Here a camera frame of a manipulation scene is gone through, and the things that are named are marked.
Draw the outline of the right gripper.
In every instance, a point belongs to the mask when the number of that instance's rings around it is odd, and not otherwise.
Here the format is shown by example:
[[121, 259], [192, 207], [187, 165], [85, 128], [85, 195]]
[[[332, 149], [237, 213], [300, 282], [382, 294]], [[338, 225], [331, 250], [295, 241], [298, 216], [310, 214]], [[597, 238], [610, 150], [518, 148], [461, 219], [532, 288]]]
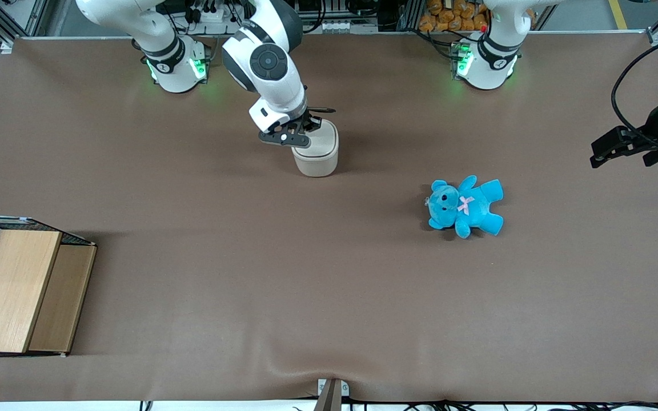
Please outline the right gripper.
[[[295, 97], [287, 107], [274, 108], [263, 96], [259, 97], [248, 110], [254, 124], [261, 132], [258, 138], [261, 142], [277, 146], [293, 148], [308, 148], [311, 139], [308, 132], [318, 130], [322, 125], [322, 118], [318, 114], [334, 114], [336, 109], [329, 107], [308, 107], [306, 95]], [[298, 120], [304, 114], [304, 133], [300, 127], [282, 127], [272, 132], [277, 126], [282, 126]]]

